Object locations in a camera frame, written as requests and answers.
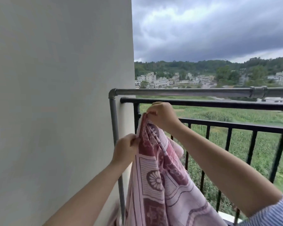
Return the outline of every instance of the black metal railing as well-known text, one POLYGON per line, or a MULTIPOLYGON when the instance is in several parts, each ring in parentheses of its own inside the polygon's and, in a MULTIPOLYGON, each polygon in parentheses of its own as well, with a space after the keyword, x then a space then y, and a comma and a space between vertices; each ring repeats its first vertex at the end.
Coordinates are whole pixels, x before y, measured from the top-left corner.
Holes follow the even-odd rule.
MULTIPOLYGON (((218 101, 193 101, 193 100, 166 100, 166 99, 151 99, 151 98, 121 98, 121 103, 133 103, 134 108, 134 122, 135 122, 135 132, 137 131, 139 118, 141 117, 139 111, 139 105, 143 104, 151 104, 153 102, 163 101, 169 102, 172 105, 183 105, 183 106, 202 106, 202 107, 219 107, 219 108, 243 108, 243 109, 259 109, 259 110, 282 110, 283 104, 262 104, 262 103, 254 103, 254 102, 218 102, 218 101)), ((257 133, 258 132, 267 132, 267 133, 280 133, 281 137, 279 140, 278 148, 275 154, 275 158, 272 164, 271 173, 269 175, 269 180, 273 183, 275 180, 276 172, 279 166, 279 162, 281 159, 281 155, 283 152, 283 127, 277 126, 267 126, 267 125, 258 125, 258 124, 243 124, 243 123, 232 123, 232 122, 224 122, 224 121, 208 121, 208 120, 199 120, 199 119, 189 119, 189 118, 180 118, 182 123, 187 124, 189 128, 191 128, 191 124, 205 125, 206 128, 206 138, 209 139, 210 136, 210 128, 212 126, 215 127, 224 127, 228 129, 225 150, 229 151, 230 141, 233 129, 242 129, 242 130, 251 130, 252 137, 250 141, 249 151, 246 159, 246 163, 250 165, 253 151, 256 143, 257 133)), ((188 161, 189 154, 186 152, 185 158, 185 169, 188 169, 188 161)), ((200 191, 203 192, 203 183, 204 183, 205 173, 202 171, 201 180, 200 180, 200 191)), ((217 195, 217 204, 216 211, 219 211, 220 202, 221 202, 221 191, 218 191, 217 195)), ((240 210, 236 210, 234 224, 227 222, 228 225, 237 224, 238 218, 240 215, 240 210)))

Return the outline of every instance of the blue striped shirt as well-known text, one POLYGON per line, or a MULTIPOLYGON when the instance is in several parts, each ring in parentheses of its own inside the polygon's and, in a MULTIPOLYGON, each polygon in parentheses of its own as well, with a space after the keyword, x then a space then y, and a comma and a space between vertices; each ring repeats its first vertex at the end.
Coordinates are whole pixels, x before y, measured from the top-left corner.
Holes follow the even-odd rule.
POLYGON ((283 226, 283 198, 275 205, 268 206, 239 226, 283 226))

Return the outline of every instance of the sky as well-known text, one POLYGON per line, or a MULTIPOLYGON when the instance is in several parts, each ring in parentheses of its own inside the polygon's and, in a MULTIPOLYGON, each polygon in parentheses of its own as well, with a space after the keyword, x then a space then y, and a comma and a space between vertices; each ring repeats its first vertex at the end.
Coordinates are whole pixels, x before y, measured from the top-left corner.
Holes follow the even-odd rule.
POLYGON ((283 56, 283 0, 132 0, 134 60, 283 56))

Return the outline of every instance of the pink blanket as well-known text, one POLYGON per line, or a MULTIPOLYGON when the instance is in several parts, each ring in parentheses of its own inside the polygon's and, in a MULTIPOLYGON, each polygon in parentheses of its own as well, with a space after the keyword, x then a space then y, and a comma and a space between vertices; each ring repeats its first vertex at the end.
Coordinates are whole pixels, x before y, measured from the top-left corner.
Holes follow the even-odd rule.
POLYGON ((139 152, 131 168, 127 226, 226 226, 192 182, 179 158, 183 149, 143 114, 139 152))

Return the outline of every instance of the hand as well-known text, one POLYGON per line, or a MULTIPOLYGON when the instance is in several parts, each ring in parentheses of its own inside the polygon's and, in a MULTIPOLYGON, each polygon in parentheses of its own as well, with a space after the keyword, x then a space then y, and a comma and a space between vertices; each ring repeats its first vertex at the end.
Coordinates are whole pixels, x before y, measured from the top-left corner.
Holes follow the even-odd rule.
POLYGON ((111 164, 122 166, 125 170, 135 159, 135 155, 139 148, 140 138, 135 134, 128 134, 119 139, 114 148, 111 164))
POLYGON ((172 133, 176 128, 181 126, 182 123, 177 118, 177 115, 170 103, 154 102, 147 110, 148 118, 159 128, 172 133))

